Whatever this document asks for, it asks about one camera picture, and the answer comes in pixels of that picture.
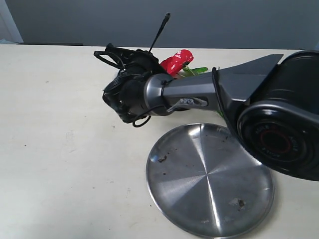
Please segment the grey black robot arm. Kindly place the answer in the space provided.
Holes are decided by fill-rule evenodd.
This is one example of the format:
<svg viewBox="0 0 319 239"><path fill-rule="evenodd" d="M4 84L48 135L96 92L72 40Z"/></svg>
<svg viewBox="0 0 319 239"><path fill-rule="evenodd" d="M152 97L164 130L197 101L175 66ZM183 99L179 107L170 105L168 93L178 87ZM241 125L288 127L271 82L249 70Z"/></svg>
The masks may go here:
<svg viewBox="0 0 319 239"><path fill-rule="evenodd" d="M319 53L267 55L175 79L151 52L107 45L94 56L117 68L103 101L125 123L200 109L220 111L253 157L280 173L319 179Z"/></svg>

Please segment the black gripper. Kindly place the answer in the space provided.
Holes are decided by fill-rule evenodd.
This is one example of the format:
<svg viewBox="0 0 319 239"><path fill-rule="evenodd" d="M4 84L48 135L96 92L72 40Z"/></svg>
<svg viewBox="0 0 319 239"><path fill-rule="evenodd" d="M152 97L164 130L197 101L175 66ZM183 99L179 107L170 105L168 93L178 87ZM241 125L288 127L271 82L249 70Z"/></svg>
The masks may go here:
<svg viewBox="0 0 319 239"><path fill-rule="evenodd" d="M145 96L150 77L164 74L164 68L152 53L119 48L110 43L104 51L95 51L94 56L119 70L104 88L102 99L124 123L134 123L158 112L162 107L161 97L152 106Z"/></svg>

